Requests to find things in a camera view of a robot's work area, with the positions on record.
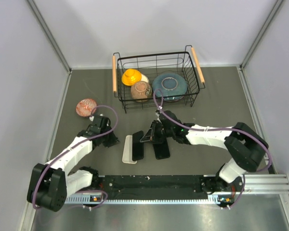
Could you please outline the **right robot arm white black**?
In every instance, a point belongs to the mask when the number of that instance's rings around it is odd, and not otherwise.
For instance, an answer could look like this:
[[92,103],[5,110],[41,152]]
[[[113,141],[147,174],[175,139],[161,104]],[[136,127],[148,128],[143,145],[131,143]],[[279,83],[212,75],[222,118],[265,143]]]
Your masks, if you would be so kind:
[[245,173],[257,172],[268,152],[268,143],[242,122],[233,127],[204,127],[181,122],[171,111],[157,111],[158,118],[151,123],[140,142],[166,147],[167,138],[180,144],[206,145],[227,150],[231,159],[217,172],[215,185],[225,191]]

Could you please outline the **blue smartphone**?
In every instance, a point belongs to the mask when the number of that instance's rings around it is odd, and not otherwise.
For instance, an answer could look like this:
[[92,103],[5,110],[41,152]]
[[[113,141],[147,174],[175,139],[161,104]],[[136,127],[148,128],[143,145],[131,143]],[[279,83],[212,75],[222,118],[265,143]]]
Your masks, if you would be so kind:
[[170,158],[170,150],[167,140],[161,144],[153,144],[155,157],[157,160]]

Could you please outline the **beige phone case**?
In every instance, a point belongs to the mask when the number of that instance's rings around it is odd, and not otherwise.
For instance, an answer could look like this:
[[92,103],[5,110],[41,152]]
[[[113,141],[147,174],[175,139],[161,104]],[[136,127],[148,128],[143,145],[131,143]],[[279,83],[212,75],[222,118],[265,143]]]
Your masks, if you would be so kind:
[[137,164],[137,161],[132,159],[132,135],[127,135],[125,138],[122,162],[125,164]]

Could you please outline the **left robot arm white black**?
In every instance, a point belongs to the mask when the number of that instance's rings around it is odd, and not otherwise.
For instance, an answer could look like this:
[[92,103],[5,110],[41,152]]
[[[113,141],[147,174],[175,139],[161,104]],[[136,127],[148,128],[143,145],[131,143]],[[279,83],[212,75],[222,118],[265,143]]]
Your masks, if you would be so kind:
[[66,199],[81,189],[94,191],[99,187],[97,171],[81,167],[72,169],[99,145],[108,148],[119,140],[108,117],[95,115],[85,130],[80,131],[71,144],[57,157],[45,164],[36,164],[31,173],[26,200],[35,208],[59,211]]

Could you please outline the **black smartphone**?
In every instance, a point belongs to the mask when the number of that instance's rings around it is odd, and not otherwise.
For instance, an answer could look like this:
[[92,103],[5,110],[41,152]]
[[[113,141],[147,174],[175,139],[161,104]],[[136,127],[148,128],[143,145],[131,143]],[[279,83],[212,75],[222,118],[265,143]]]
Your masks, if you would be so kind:
[[132,161],[139,161],[144,158],[144,144],[140,142],[143,136],[142,130],[132,135]]

